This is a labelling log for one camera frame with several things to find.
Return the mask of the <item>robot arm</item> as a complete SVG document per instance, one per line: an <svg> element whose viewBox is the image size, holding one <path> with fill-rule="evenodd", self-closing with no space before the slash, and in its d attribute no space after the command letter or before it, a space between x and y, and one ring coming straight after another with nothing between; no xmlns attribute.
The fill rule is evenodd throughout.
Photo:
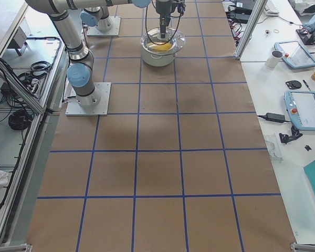
<svg viewBox="0 0 315 252"><path fill-rule="evenodd" d="M104 1L104 3L98 4L96 7L83 8L80 17L83 23L90 27L94 27L97 26L100 20L108 19L108 7L110 6L134 4L138 8L145 8L152 2L153 1ZM160 33L162 37L165 35L166 29L170 24L172 14L177 11L179 17L182 17L184 15L185 8L185 1L155 1L155 11L159 14Z"/></svg>
<svg viewBox="0 0 315 252"><path fill-rule="evenodd" d="M67 70L67 79L76 93L82 107L96 106L101 100L101 92L92 80L94 57L83 43L81 36L69 16L69 10L83 8L88 17L99 20L107 17L106 7L133 4L138 8L148 7L150 1L27 1L34 10L47 14L65 43L72 62Z"/></svg>

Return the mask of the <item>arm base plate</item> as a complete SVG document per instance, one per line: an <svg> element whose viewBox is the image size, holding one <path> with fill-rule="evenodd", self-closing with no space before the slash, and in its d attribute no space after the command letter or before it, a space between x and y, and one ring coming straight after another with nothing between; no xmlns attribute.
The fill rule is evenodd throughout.
<svg viewBox="0 0 315 252"><path fill-rule="evenodd" d="M109 37L118 36L120 31L120 16L109 16L101 19L95 27L89 27L87 36L89 37Z"/></svg>
<svg viewBox="0 0 315 252"><path fill-rule="evenodd" d="M92 94L86 97L76 95L72 89L68 100L67 116L106 116L108 114L109 99L111 92L110 82L95 82Z"/></svg>

